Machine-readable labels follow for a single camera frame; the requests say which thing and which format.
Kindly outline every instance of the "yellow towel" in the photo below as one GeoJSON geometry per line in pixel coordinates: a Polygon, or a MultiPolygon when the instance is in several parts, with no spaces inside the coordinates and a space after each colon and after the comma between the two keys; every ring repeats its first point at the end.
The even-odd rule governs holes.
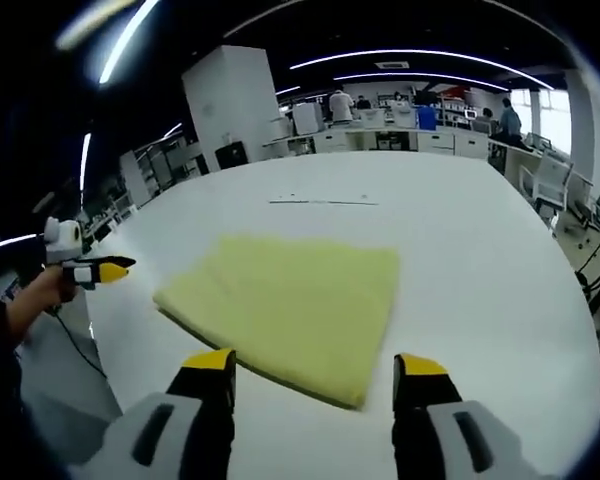
{"type": "Polygon", "coordinates": [[[364,403],[398,254],[330,240],[227,236],[154,301],[256,371],[347,407],[364,403]]]}

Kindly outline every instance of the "white table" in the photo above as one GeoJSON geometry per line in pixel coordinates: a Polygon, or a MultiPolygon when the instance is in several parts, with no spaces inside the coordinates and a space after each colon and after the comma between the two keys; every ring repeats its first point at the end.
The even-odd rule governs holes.
{"type": "Polygon", "coordinates": [[[542,221],[486,162],[409,152],[306,155],[181,183],[96,253],[129,255],[126,279],[88,294],[120,406],[164,391],[198,340],[159,314],[153,291],[222,234],[329,237],[400,251],[392,317],[362,412],[237,373],[230,478],[394,479],[393,356],[445,365],[465,399],[520,435],[541,473],[576,459],[600,414],[600,359],[587,304],[542,221]],[[296,198],[377,206],[269,204],[296,198]]]}

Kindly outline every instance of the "led light strip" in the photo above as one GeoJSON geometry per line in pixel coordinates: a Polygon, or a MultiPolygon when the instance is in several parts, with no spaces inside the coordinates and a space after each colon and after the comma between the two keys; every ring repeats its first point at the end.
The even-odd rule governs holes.
{"type": "Polygon", "coordinates": [[[326,97],[327,95],[329,95],[329,94],[328,93],[321,93],[320,95],[311,95],[310,97],[304,97],[303,100],[310,100],[312,98],[326,97]]]}
{"type": "Polygon", "coordinates": [[[80,160],[80,206],[84,204],[84,177],[87,170],[87,154],[89,153],[90,143],[91,134],[87,133],[82,142],[82,159],[80,160]]]}
{"type": "Polygon", "coordinates": [[[294,90],[300,90],[300,86],[298,85],[297,87],[291,87],[287,88],[286,90],[280,90],[279,92],[276,92],[276,95],[282,95],[283,93],[293,92],[294,90]]]}
{"type": "Polygon", "coordinates": [[[175,132],[181,126],[182,126],[182,123],[179,123],[178,125],[176,125],[175,127],[173,127],[171,130],[169,130],[167,133],[164,134],[164,136],[162,137],[162,140],[164,140],[165,138],[167,138],[169,135],[171,135],[173,132],[175,132]]]}
{"type": "Polygon", "coordinates": [[[255,17],[251,17],[249,20],[247,20],[246,22],[242,22],[240,25],[238,25],[237,27],[229,30],[228,32],[226,32],[222,37],[223,38],[227,38],[230,37],[231,35],[233,35],[234,33],[239,32],[240,30],[242,30],[244,27],[251,25],[254,22],[257,22],[258,20],[271,15],[274,12],[277,12],[278,10],[281,10],[283,8],[287,8],[290,7],[291,5],[295,5],[296,3],[300,3],[303,2],[304,0],[286,0],[285,2],[281,3],[280,5],[276,5],[275,7],[270,8],[269,10],[265,10],[262,13],[259,13],[258,15],[256,15],[255,17]]]}
{"type": "Polygon", "coordinates": [[[531,75],[528,75],[520,70],[516,70],[515,68],[507,67],[506,65],[502,65],[501,63],[492,62],[491,60],[486,60],[484,58],[473,57],[471,55],[464,55],[462,53],[453,53],[453,52],[443,52],[439,50],[414,50],[414,49],[391,49],[391,50],[365,50],[361,52],[350,52],[350,53],[341,53],[339,55],[331,55],[330,57],[322,57],[316,58],[315,60],[310,60],[304,63],[298,63],[297,65],[293,65],[289,67],[289,70],[295,70],[297,68],[306,67],[308,65],[315,65],[316,63],[328,62],[330,60],[337,60],[339,58],[349,58],[349,57],[358,57],[361,55],[375,55],[375,54],[385,54],[385,53],[416,53],[416,54],[426,54],[426,55],[442,55],[445,57],[453,57],[453,58],[462,58],[463,60],[471,60],[473,62],[484,63],[486,65],[491,65],[492,67],[502,68],[511,73],[515,73],[516,75],[520,75],[532,82],[541,85],[543,88],[548,88],[549,90],[554,90],[554,88],[548,83],[544,83],[541,80],[538,80],[531,75]]]}
{"type": "Polygon", "coordinates": [[[147,15],[149,15],[151,10],[153,10],[153,7],[155,7],[159,1],[160,0],[147,0],[146,2],[144,2],[142,6],[138,9],[136,14],[133,16],[133,18],[129,20],[127,26],[124,27],[122,35],[120,35],[120,38],[118,38],[118,41],[113,47],[113,50],[111,50],[111,55],[109,55],[109,58],[107,59],[107,63],[104,65],[104,70],[102,71],[102,75],[100,76],[101,85],[109,81],[109,78],[111,78],[111,74],[113,73],[113,69],[116,67],[118,60],[120,60],[120,56],[122,55],[122,52],[129,43],[129,40],[131,40],[131,37],[138,29],[140,24],[144,21],[145,18],[147,18],[147,15]]]}
{"type": "Polygon", "coordinates": [[[5,245],[10,245],[16,242],[22,242],[23,240],[30,240],[32,238],[36,238],[38,236],[37,233],[30,233],[29,235],[23,235],[22,237],[9,238],[8,240],[0,241],[0,247],[4,247],[5,245]]]}
{"type": "Polygon", "coordinates": [[[401,76],[401,77],[434,77],[434,78],[446,78],[449,80],[458,80],[460,82],[477,83],[478,85],[484,85],[485,87],[495,88],[496,90],[502,90],[508,92],[508,88],[494,85],[493,83],[482,82],[480,80],[473,80],[471,78],[455,77],[453,75],[442,75],[439,73],[418,73],[418,72],[382,72],[382,73],[361,73],[359,75],[346,75],[344,77],[335,77],[334,80],[349,80],[351,78],[365,78],[365,77],[383,77],[383,76],[401,76]]]}

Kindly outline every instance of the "window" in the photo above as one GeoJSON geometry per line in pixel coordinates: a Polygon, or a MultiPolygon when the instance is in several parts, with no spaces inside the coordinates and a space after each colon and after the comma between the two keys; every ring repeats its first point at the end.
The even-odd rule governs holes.
{"type": "Polygon", "coordinates": [[[520,117],[520,133],[525,135],[531,131],[531,92],[529,90],[512,90],[511,105],[520,117]]]}
{"type": "Polygon", "coordinates": [[[571,155],[571,107],[565,90],[540,90],[540,135],[571,155]]]}

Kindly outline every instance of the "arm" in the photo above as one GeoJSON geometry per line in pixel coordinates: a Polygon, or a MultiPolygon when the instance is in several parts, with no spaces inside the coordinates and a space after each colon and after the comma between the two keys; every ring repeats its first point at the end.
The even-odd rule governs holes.
{"type": "Polygon", "coordinates": [[[6,307],[7,324],[14,345],[47,308],[60,305],[75,296],[75,285],[62,278],[62,268],[51,266],[27,285],[6,307]]]}

